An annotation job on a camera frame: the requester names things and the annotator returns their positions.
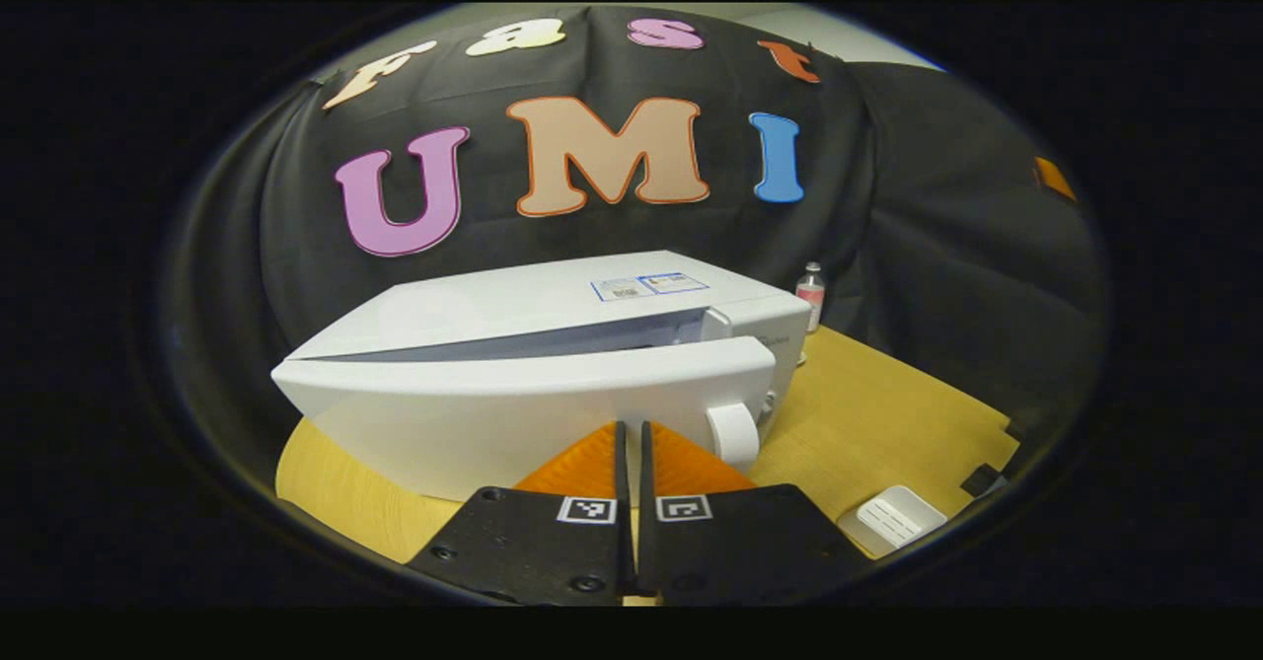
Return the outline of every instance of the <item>table surface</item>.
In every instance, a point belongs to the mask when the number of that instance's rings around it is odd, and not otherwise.
[[[830,519],[901,485],[951,519],[973,501],[961,490],[971,472],[983,463],[1003,469],[1017,449],[1004,414],[842,333],[817,328],[803,352],[749,477],[798,486]],[[398,563],[461,507],[402,490],[307,418],[282,453],[277,495]]]

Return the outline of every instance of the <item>black cloth backdrop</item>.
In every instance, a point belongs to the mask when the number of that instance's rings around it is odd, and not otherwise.
[[[562,43],[465,54],[488,30],[549,16],[565,21]],[[644,16],[686,21],[706,44],[632,43],[628,21]],[[379,57],[414,45],[407,33],[375,43],[392,45]],[[956,77],[847,63],[735,23],[642,8],[504,16],[426,38],[437,48],[342,106],[322,109],[378,57],[351,54],[280,97],[207,167],[176,230],[164,332],[173,374],[193,409],[213,411],[202,419],[210,435],[260,485],[270,485],[298,420],[270,368],[361,302],[417,279],[659,247],[787,290],[820,261],[825,326],[1000,409],[1024,439],[1051,434],[1085,404],[1108,305],[1087,198],[1075,204],[1038,187],[1034,158],[1057,162],[1055,153]],[[758,40],[808,57],[820,83],[786,74]],[[572,215],[518,215],[527,138],[505,107],[546,95],[584,100],[614,130],[647,97],[696,102],[710,196],[654,206],[629,189],[619,204],[591,196]],[[799,125],[806,193],[794,204],[754,197],[763,170],[754,111]],[[452,125],[471,130],[457,149],[456,228],[416,255],[361,251],[337,167],[389,149],[385,207],[410,220],[424,202],[407,143]]]

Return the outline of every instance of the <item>white appliance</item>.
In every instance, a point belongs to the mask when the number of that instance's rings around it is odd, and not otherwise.
[[[560,260],[393,286],[272,377],[342,449],[431,497],[514,486],[615,420],[662,423],[746,471],[810,313],[671,251]]]

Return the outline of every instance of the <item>letter m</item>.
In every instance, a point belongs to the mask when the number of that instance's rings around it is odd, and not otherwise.
[[[573,97],[523,100],[505,112],[527,129],[530,189],[518,201],[519,215],[582,209],[587,193],[570,183],[571,162],[609,204],[623,201],[640,160],[644,180],[635,188],[640,201],[683,204],[710,196],[693,148],[693,117],[701,109],[687,100],[642,100],[618,134]]]

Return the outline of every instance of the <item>small bottle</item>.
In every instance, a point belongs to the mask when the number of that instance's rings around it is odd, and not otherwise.
[[[807,274],[798,279],[794,295],[811,302],[811,319],[807,323],[807,332],[816,332],[820,327],[820,310],[825,305],[825,278],[820,278],[820,264],[807,264]]]

